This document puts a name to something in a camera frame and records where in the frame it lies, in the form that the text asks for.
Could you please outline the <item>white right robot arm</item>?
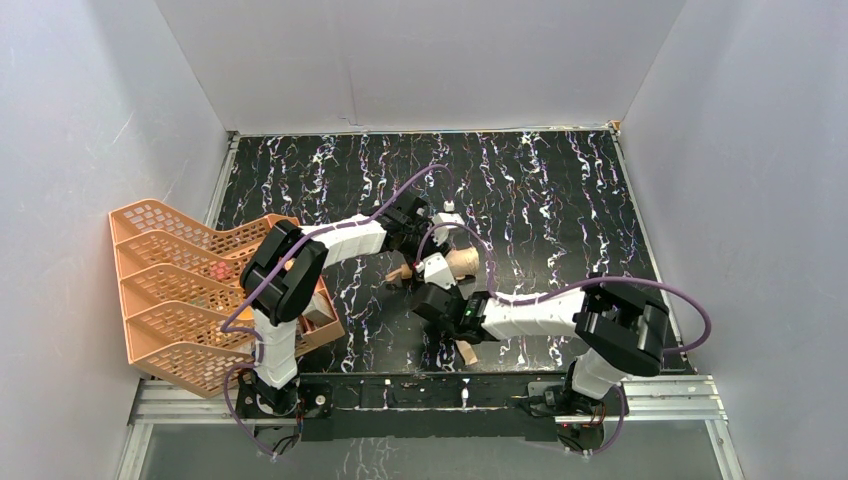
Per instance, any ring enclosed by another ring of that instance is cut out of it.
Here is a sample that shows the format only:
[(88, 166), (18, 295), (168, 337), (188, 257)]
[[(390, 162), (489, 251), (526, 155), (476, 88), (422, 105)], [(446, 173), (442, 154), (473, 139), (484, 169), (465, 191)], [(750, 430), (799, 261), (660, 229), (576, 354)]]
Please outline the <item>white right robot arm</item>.
[(469, 344), (520, 336), (577, 337), (588, 347), (569, 368), (566, 389), (592, 400), (632, 376), (663, 366), (669, 309), (633, 284), (596, 277), (558, 295), (463, 296), (456, 286), (422, 285), (412, 310), (447, 336)]

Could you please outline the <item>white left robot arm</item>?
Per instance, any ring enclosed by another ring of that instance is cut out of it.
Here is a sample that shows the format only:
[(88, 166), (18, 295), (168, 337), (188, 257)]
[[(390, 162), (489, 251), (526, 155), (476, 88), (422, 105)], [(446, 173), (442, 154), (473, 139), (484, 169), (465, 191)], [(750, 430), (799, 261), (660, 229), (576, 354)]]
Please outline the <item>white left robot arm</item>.
[(288, 415), (298, 402), (298, 320), (323, 270), (385, 252), (402, 254), (409, 266), (417, 259), (448, 253), (448, 234), (437, 229), (427, 208), (420, 197), (400, 193), (368, 215), (323, 225), (279, 220), (272, 226), (239, 278), (257, 334), (253, 394), (270, 411)]

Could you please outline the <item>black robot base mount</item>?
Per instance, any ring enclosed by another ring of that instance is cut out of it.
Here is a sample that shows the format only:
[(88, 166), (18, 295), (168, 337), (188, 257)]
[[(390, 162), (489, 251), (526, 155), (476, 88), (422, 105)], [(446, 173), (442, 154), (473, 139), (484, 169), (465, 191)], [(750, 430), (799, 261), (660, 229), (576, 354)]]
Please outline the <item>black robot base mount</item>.
[(250, 375), (233, 405), (250, 427), (289, 426), (305, 442), (394, 437), (518, 437), (577, 452), (604, 442), (621, 412), (570, 389), (563, 372), (305, 373), (277, 399)]

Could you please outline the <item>beige and black folding umbrella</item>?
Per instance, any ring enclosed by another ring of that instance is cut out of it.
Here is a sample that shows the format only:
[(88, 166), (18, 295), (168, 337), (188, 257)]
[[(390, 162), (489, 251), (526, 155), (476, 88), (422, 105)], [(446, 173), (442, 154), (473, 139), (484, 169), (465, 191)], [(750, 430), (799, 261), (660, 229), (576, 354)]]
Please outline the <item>beige and black folding umbrella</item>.
[[(457, 281), (468, 280), (478, 273), (480, 267), (479, 253), (474, 247), (450, 250), (446, 256), (446, 262)], [(407, 264), (403, 264), (389, 272), (384, 281), (389, 287), (400, 287), (412, 279), (412, 269)], [(468, 342), (457, 340), (456, 346), (466, 365), (474, 365), (478, 362), (473, 347)]]

